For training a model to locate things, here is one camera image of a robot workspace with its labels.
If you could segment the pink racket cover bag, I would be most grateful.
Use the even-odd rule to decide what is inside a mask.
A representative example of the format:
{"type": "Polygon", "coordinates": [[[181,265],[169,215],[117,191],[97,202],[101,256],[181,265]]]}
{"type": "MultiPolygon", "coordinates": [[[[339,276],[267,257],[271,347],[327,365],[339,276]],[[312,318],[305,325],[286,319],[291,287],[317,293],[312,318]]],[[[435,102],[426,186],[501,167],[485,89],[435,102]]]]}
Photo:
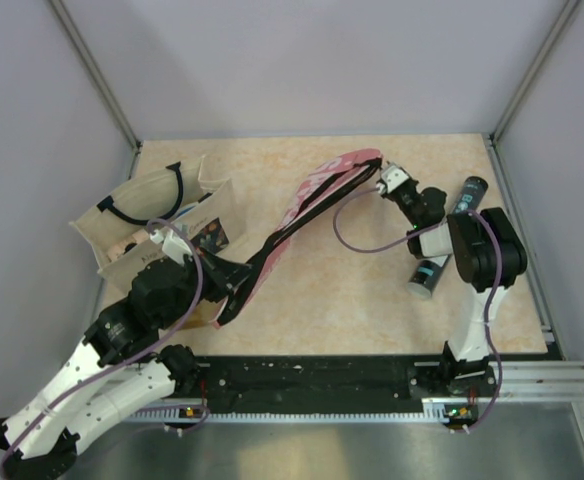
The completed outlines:
{"type": "Polygon", "coordinates": [[[272,273],[291,237],[370,179],[380,170],[382,160],[380,150],[366,148],[342,154],[313,170],[300,183],[277,228],[247,260],[250,273],[226,297],[212,324],[221,328],[232,322],[272,273]]]}

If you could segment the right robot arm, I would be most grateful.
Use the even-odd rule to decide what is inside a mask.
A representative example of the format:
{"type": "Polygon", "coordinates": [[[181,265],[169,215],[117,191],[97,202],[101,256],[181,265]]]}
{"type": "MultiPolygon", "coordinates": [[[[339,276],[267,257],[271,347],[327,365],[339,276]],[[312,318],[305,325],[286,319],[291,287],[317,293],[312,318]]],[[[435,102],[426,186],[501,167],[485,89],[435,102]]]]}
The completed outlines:
{"type": "Polygon", "coordinates": [[[422,396],[495,392],[489,362],[498,353],[490,327],[528,265],[525,247],[510,220],[499,207],[480,209],[488,184],[476,176],[463,182],[451,210],[445,208],[445,192],[434,187],[419,191],[416,180],[401,169],[392,178],[379,180],[377,189],[412,224],[407,244],[419,264],[410,288],[432,294],[449,263],[455,264],[467,287],[460,319],[437,364],[414,366],[409,372],[411,389],[422,396]]]}

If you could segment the black shuttlecock tube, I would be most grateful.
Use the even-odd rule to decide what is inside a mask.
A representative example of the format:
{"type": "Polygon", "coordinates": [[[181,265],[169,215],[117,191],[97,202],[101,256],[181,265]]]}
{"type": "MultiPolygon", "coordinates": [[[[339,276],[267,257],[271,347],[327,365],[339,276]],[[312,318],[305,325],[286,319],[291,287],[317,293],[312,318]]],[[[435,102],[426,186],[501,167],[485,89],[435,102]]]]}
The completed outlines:
{"type": "MultiPolygon", "coordinates": [[[[462,213],[467,209],[475,210],[485,196],[489,186],[478,176],[468,177],[457,195],[450,214],[462,213]]],[[[420,260],[406,288],[409,293],[420,298],[430,299],[452,255],[452,240],[447,223],[416,238],[417,244],[425,248],[426,256],[420,260]]]]}

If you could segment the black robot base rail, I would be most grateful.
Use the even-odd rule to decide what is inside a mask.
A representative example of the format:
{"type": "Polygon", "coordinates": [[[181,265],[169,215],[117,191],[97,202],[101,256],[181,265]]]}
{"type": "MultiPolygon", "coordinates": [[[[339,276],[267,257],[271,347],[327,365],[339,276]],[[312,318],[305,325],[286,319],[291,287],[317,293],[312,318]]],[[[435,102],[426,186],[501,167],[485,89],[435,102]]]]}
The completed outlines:
{"type": "Polygon", "coordinates": [[[447,381],[436,355],[199,356],[193,385],[168,396],[213,414],[412,413],[426,398],[491,396],[490,369],[447,381]]]}

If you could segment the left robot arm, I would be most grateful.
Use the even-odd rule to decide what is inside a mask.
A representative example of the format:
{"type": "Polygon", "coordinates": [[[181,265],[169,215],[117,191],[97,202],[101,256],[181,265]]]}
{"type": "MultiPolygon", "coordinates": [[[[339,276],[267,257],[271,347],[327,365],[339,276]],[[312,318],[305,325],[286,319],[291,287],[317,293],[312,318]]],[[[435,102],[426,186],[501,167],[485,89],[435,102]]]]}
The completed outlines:
{"type": "Polygon", "coordinates": [[[200,259],[148,264],[127,296],[101,311],[39,395],[17,414],[0,418],[4,478],[56,479],[127,417],[196,390],[199,367],[192,350],[158,349],[159,333],[200,301],[232,294],[251,271],[207,251],[200,259]]]}

